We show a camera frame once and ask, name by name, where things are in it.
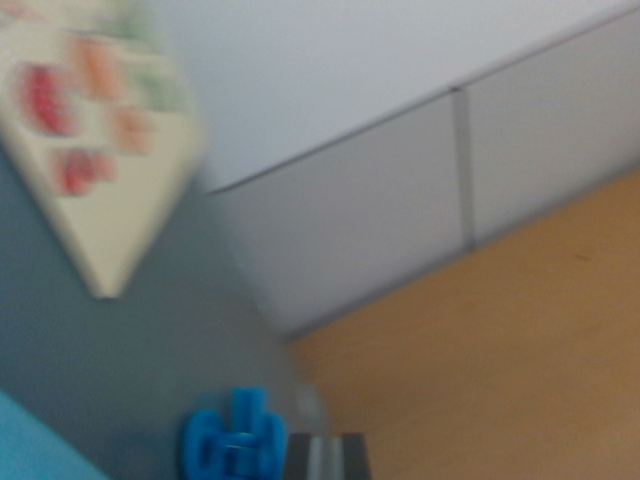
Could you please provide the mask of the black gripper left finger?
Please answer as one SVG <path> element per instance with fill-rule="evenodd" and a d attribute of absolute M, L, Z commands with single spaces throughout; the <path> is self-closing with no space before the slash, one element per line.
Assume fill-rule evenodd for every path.
<path fill-rule="evenodd" d="M 312 435 L 293 433 L 289 436 L 283 469 L 283 480 L 306 480 L 309 472 Z"/>

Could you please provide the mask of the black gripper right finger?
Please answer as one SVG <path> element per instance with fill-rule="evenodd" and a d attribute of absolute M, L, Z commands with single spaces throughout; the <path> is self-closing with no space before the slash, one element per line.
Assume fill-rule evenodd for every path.
<path fill-rule="evenodd" d="M 343 478 L 345 480 L 371 480 L 368 450 L 362 433 L 342 435 Z"/>

